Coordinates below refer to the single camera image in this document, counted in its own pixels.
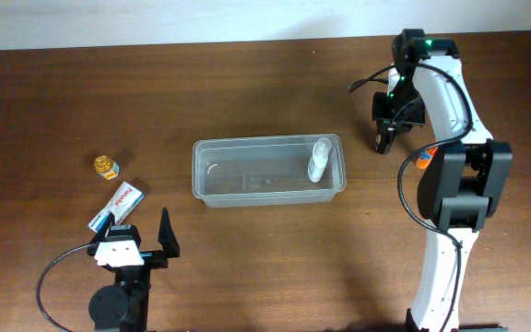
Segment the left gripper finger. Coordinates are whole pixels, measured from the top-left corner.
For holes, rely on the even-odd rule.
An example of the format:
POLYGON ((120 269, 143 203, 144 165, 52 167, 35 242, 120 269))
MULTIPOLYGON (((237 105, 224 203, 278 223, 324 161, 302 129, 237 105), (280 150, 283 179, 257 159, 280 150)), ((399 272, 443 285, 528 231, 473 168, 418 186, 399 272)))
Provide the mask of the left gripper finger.
POLYGON ((181 248, 171 226, 169 211, 165 207, 161 211, 158 242, 168 258, 180 256, 181 248))
POLYGON ((101 242, 107 235, 110 227, 115 225, 114 215, 111 211, 107 211, 105 214, 99 214, 91 224, 92 230, 96 234, 92 237, 91 243, 101 242))

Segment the white Panadol medicine box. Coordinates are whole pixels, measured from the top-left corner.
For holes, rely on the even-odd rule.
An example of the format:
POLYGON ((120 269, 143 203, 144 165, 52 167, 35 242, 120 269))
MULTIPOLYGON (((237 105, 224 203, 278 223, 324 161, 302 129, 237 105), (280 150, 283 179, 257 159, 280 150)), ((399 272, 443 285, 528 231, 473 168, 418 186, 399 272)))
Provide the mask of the white Panadol medicine box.
POLYGON ((106 206, 89 222, 88 227, 98 232, 111 214, 114 216, 114 224, 120 225, 143 198, 144 194, 140 190, 128 182, 122 182, 106 206))

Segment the orange tube white cap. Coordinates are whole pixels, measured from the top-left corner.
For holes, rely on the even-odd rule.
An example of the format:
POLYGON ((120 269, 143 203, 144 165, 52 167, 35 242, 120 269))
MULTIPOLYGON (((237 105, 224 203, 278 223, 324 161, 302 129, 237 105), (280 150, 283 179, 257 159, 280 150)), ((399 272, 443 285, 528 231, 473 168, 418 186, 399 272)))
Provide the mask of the orange tube white cap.
POLYGON ((415 162, 416 166, 421 170, 426 170, 429 167, 436 152, 437 152, 436 147, 427 148, 423 150, 415 162))

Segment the white spray bottle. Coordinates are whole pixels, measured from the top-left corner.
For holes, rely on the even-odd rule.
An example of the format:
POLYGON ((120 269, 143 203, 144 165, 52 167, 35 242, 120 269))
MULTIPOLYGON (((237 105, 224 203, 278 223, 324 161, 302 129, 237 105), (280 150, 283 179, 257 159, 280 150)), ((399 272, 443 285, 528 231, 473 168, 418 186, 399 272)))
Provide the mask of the white spray bottle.
POLYGON ((318 183, 325 171, 332 143, 326 138, 319 138, 314 146, 310 161, 308 163, 308 176, 311 182, 318 183))

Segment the dark bottle white cap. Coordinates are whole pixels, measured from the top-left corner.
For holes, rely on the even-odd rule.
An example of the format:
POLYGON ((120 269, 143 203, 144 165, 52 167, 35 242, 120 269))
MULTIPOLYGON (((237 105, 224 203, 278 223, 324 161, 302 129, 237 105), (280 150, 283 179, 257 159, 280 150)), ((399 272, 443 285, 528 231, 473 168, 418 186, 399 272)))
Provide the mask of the dark bottle white cap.
POLYGON ((392 147, 392 134, 390 132, 378 132, 375 140, 375 151, 386 155, 392 147))

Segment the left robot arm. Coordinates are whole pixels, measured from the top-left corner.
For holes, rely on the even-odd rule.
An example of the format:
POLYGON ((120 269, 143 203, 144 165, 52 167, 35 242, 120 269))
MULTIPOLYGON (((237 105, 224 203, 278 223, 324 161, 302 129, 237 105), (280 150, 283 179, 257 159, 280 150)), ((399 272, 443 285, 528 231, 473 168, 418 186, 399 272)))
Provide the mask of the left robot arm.
POLYGON ((159 250, 142 251, 137 227, 118 225, 113 214, 96 229, 88 254, 114 275, 113 284, 97 290, 89 301, 88 313, 96 331, 147 329, 151 272, 166 269, 169 260, 181 252, 166 208, 161 211, 158 243, 159 250))

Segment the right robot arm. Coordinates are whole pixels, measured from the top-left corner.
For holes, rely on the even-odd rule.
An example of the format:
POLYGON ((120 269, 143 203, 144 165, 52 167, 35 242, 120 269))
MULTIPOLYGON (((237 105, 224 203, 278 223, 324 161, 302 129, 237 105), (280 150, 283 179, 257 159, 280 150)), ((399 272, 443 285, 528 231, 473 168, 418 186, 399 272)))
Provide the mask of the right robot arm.
POLYGON ((486 219, 497 209, 513 152, 480 121, 451 39, 403 30, 392 42, 388 89, 373 96, 376 150, 390 151, 395 137, 430 122, 435 140, 404 161, 426 161, 409 216, 427 231, 416 298, 407 331, 457 331, 466 264, 486 219))

